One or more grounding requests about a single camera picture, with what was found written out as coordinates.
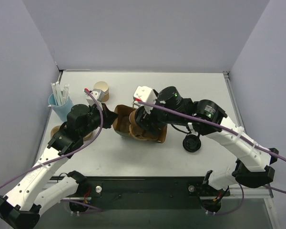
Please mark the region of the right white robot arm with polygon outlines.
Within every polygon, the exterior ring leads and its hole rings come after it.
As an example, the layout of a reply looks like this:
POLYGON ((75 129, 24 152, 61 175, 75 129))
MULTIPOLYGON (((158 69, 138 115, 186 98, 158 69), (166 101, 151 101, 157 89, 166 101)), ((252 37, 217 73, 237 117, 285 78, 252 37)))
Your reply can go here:
POLYGON ((135 123, 148 133, 159 134, 167 124, 185 126, 190 131, 183 141, 188 152, 199 150, 199 137, 206 136, 237 158, 232 166, 207 172, 202 182, 204 193, 211 195, 236 183, 257 188, 273 182, 275 170, 271 164, 276 159, 271 153, 278 154, 278 151, 256 143, 215 102, 182 98, 174 86, 160 92, 138 86, 133 94, 133 104, 138 106, 135 123))

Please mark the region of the brown paper coffee cup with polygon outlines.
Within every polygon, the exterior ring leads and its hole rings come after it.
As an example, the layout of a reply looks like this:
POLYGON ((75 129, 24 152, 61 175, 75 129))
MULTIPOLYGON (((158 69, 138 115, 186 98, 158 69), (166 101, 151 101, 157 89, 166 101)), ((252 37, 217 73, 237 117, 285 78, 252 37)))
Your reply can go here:
POLYGON ((138 119, 138 109, 133 110, 129 114, 129 122, 130 122, 130 131, 132 132, 141 132, 142 128, 139 125, 139 119, 138 119))

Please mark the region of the green paper bag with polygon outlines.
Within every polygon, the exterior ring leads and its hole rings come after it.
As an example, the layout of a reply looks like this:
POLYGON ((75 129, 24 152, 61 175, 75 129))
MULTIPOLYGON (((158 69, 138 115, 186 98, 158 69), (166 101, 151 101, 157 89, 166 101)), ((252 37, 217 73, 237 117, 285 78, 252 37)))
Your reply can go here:
POLYGON ((118 117, 112 126, 117 134, 139 141, 165 142, 167 125, 156 126, 148 123, 144 107, 136 109, 120 104, 114 112, 118 117))

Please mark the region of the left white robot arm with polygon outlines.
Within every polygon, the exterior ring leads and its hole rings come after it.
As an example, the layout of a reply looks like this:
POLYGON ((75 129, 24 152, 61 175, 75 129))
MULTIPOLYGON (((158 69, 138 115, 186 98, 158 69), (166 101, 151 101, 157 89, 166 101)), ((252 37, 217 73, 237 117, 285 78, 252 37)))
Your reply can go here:
POLYGON ((56 171, 84 144, 84 137, 95 129, 111 128, 118 114, 106 104, 77 104, 67 120, 48 142, 47 147, 23 179, 8 193, 0 195, 0 218, 14 229, 32 229, 41 215, 67 196, 86 193, 87 177, 69 172, 61 181, 43 190, 56 171))

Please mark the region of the single brown pulp cup carrier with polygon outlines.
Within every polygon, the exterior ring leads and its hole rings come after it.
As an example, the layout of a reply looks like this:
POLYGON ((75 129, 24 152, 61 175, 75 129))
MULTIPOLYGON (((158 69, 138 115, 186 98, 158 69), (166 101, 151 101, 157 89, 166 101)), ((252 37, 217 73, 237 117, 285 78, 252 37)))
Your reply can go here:
POLYGON ((145 130, 142 130, 141 132, 132 132, 130 131, 129 126, 130 126, 129 116, 124 116, 122 118, 121 125, 120 125, 120 131, 122 133, 125 133, 129 137, 132 137, 140 141, 153 141, 153 142, 158 142, 158 143, 163 143, 165 141, 165 139, 162 138, 161 136, 152 135, 145 130))

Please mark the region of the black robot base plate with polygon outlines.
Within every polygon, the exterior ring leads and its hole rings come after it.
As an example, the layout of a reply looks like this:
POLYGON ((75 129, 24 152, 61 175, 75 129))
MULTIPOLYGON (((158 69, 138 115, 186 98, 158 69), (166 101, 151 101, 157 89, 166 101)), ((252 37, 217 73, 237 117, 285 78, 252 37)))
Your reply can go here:
POLYGON ((204 177, 88 177, 73 199, 87 200, 103 210, 113 209, 199 209, 201 200, 213 200, 216 190, 204 177))

